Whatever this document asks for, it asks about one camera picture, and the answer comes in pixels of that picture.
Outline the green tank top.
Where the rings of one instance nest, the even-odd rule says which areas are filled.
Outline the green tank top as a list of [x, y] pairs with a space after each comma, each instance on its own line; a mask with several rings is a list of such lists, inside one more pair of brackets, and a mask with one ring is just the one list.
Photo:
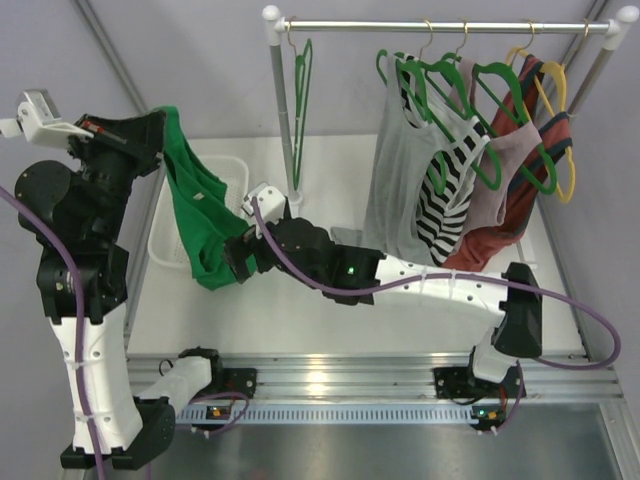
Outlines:
[[224, 242], [249, 228], [246, 220], [225, 204], [228, 186], [204, 166], [182, 131], [174, 106], [167, 113], [164, 141], [166, 178], [174, 217], [186, 251], [192, 278], [208, 290], [236, 282], [223, 258]]

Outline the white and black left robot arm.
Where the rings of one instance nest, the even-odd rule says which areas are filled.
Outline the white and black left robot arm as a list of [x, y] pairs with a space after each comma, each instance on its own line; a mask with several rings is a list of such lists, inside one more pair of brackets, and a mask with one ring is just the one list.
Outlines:
[[129, 386], [129, 254], [117, 243], [134, 181], [162, 162], [166, 122], [162, 109], [121, 120], [84, 115], [66, 143], [79, 168], [39, 161], [6, 195], [42, 248], [36, 284], [73, 401], [74, 437], [60, 457], [66, 469], [138, 470], [174, 435], [168, 399], [144, 400]]

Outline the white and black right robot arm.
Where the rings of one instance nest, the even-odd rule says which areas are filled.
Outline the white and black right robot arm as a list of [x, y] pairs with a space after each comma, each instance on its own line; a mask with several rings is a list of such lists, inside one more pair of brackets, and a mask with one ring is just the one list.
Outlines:
[[273, 268], [319, 290], [338, 304], [419, 306], [429, 314], [478, 319], [487, 330], [469, 355], [466, 382], [478, 396], [499, 389], [520, 359], [542, 354], [542, 297], [532, 269], [512, 262], [480, 279], [414, 264], [379, 250], [338, 244], [302, 219], [255, 225], [225, 241], [223, 259], [236, 280]]

